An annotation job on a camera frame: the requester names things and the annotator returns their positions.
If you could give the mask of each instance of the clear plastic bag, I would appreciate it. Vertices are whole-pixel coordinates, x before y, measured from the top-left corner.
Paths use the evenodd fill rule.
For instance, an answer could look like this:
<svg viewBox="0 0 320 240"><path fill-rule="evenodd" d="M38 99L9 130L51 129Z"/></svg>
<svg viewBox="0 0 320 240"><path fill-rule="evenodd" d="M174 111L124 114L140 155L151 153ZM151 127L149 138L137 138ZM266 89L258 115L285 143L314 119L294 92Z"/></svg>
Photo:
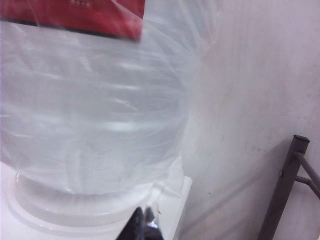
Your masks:
<svg viewBox="0 0 320 240"><path fill-rule="evenodd" d="M75 194L165 179L218 9L147 0L143 20L129 13L142 21L138 41L2 21L1 160Z"/></svg>

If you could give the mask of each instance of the black object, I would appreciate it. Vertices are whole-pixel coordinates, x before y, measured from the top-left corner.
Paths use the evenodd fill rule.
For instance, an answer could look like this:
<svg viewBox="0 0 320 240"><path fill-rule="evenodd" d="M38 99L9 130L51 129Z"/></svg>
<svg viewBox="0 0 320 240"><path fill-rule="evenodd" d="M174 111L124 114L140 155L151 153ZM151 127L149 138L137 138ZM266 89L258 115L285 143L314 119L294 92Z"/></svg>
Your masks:
<svg viewBox="0 0 320 240"><path fill-rule="evenodd" d="M116 240L164 240L150 207L138 207Z"/></svg>
<svg viewBox="0 0 320 240"><path fill-rule="evenodd" d="M272 240L294 182L307 184L320 199L320 177L305 160L309 139L294 135L257 240ZM297 176L302 166L311 179Z"/></svg>

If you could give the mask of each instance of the metal frame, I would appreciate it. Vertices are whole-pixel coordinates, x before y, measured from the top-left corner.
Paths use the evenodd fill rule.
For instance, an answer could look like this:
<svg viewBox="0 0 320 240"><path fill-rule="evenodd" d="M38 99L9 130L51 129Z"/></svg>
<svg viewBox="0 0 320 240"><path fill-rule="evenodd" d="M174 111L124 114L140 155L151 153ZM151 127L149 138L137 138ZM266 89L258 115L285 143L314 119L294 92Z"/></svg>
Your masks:
<svg viewBox="0 0 320 240"><path fill-rule="evenodd" d="M320 199L320 177L304 158L309 139L294 135L257 240L272 240L295 182L308 185ZM297 176L300 166L311 179Z"/></svg>

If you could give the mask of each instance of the white surface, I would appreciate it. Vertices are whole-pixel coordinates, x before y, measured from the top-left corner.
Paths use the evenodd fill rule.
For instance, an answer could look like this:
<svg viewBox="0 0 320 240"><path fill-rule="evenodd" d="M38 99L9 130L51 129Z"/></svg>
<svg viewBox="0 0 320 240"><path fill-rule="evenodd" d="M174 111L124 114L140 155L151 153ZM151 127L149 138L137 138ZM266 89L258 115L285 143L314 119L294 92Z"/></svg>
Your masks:
<svg viewBox="0 0 320 240"><path fill-rule="evenodd" d="M48 234L48 229L44 229L43 226L37 226L27 221L22 222L21 215L24 215L24 210L18 212L19 220L16 215L12 214L12 211L8 209L8 204L5 200L6 193L4 189L8 186L10 179L14 179L15 172L7 165L1 163L1 239L2 240L114 240L117 235L126 224L127 220L110 224L106 227L96 227L96 236L86 236L88 231L85 228L71 228L73 231L78 230L78 235L82 237L75 236L74 234L69 234L68 236L62 236L59 232L63 228L56 228L57 225L51 224L52 228L57 230L52 230L52 234ZM165 188L163 192L157 199L158 209L161 212L159 214L159 225L162 230L165 240L172 240L176 233L176 229L179 229L179 222L181 220L181 215L184 210L184 206L188 197L188 193L191 187L192 180L189 177L184 178L182 194L177 196L172 193L169 189ZM32 219L32 216L24 215L27 219Z"/></svg>
<svg viewBox="0 0 320 240"><path fill-rule="evenodd" d="M293 134L310 138L306 157L320 173L320 1L225 0L204 60L184 140L193 185L180 238L256 240ZM274 239L319 233L319 200L295 183Z"/></svg>

